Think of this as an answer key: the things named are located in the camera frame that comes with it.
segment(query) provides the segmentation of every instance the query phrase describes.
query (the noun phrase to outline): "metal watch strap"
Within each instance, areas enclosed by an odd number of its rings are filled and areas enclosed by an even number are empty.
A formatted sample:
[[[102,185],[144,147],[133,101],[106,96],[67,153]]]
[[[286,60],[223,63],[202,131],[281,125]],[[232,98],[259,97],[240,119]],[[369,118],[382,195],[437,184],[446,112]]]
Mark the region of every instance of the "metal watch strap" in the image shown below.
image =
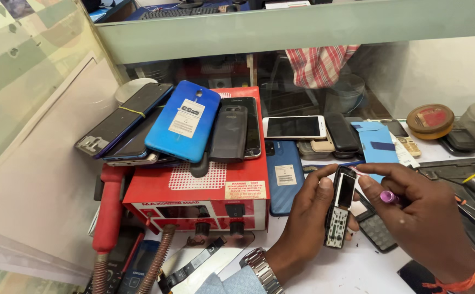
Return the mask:
[[[246,265],[250,266],[267,294],[284,294],[284,289],[277,281],[272,268],[270,268],[270,265],[268,265],[265,259],[265,252],[266,250],[263,248],[252,250],[241,259],[241,268]]]

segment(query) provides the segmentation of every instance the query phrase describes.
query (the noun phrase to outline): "computer keyboard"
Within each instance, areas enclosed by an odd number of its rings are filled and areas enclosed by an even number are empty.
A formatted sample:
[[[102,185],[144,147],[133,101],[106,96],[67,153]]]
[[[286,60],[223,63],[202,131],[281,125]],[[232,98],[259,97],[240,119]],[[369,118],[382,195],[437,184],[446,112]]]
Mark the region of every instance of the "computer keyboard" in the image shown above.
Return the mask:
[[[197,7],[197,8],[188,8],[184,10],[147,11],[143,13],[140,19],[179,17],[179,16],[202,15],[202,14],[213,14],[213,13],[219,13],[219,8],[218,7]]]

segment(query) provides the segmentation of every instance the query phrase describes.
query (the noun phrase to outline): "plaid cloth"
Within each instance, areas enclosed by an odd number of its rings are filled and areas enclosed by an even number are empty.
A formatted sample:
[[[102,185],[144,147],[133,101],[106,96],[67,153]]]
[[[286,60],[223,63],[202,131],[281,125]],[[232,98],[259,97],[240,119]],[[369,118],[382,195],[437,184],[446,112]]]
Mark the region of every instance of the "plaid cloth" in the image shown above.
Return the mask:
[[[341,45],[285,50],[294,71],[294,85],[310,89],[331,87],[358,48],[359,45]]]

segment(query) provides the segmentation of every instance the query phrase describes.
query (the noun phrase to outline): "orange thread bracelet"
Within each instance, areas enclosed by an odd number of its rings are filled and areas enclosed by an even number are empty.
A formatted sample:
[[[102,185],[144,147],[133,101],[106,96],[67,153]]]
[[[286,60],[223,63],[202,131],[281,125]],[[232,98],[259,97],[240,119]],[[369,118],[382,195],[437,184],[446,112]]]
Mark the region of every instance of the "orange thread bracelet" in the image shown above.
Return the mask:
[[[437,287],[441,287],[442,291],[437,292],[436,294],[446,294],[447,291],[454,292],[454,293],[464,292],[464,291],[468,291],[469,289],[472,289],[473,286],[475,286],[475,272],[473,273],[471,277],[467,278],[466,280],[462,282],[443,284],[437,278],[435,278],[435,282],[436,282],[435,284],[423,283],[422,286],[424,288],[429,288],[429,289],[435,289]]]

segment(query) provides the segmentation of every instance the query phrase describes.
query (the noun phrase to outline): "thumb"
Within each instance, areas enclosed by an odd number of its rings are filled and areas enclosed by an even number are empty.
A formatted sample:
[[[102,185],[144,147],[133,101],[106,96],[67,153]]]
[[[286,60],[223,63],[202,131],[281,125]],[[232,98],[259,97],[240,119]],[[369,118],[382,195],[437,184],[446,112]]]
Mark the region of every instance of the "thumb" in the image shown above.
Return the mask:
[[[408,218],[406,213],[400,210],[396,205],[388,204],[381,200],[381,192],[384,191],[384,188],[373,178],[369,176],[360,177],[359,186],[361,186],[363,193],[370,201],[370,204],[375,208],[388,230],[391,230],[392,226]]]
[[[313,211],[320,218],[325,218],[326,212],[330,207],[333,199],[333,183],[332,180],[323,177],[319,181],[319,185],[315,191],[315,198],[313,203]]]

